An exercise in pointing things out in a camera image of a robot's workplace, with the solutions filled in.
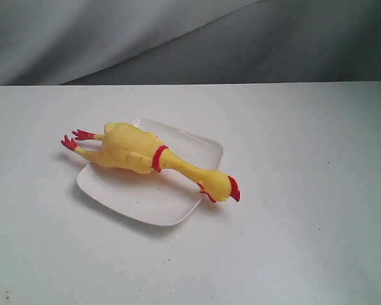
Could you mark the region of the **yellow rubber chicken toy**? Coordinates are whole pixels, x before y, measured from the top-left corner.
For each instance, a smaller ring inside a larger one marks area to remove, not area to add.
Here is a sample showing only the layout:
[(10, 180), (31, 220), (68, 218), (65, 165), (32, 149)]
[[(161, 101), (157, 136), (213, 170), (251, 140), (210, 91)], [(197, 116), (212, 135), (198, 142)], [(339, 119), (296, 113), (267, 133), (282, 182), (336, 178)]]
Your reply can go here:
[(218, 170), (196, 167), (177, 156), (156, 135), (129, 123), (107, 123), (103, 134), (84, 130), (72, 132), (60, 143), (89, 162), (105, 168), (122, 168), (139, 174), (175, 170), (193, 181), (200, 193), (213, 203), (233, 198), (241, 192), (234, 177)]

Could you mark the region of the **white square plate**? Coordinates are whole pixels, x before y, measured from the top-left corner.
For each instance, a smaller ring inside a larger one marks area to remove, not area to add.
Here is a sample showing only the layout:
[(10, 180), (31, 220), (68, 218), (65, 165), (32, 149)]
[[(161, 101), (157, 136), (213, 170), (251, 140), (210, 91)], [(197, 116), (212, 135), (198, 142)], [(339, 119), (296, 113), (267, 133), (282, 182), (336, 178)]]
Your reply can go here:
[[(224, 154), (219, 142), (150, 119), (137, 118), (132, 124), (158, 136), (185, 161), (199, 168), (219, 169)], [(199, 186), (174, 170), (141, 175), (89, 163), (79, 172), (77, 185), (101, 205), (154, 226), (174, 226), (208, 200)]]

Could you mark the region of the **grey backdrop cloth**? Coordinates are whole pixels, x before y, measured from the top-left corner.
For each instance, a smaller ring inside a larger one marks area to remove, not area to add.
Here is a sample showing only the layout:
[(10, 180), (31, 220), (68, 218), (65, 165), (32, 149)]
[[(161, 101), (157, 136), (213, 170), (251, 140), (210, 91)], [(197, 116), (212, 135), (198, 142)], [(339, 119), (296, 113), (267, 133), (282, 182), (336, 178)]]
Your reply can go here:
[(0, 85), (381, 81), (381, 1), (0, 1)]

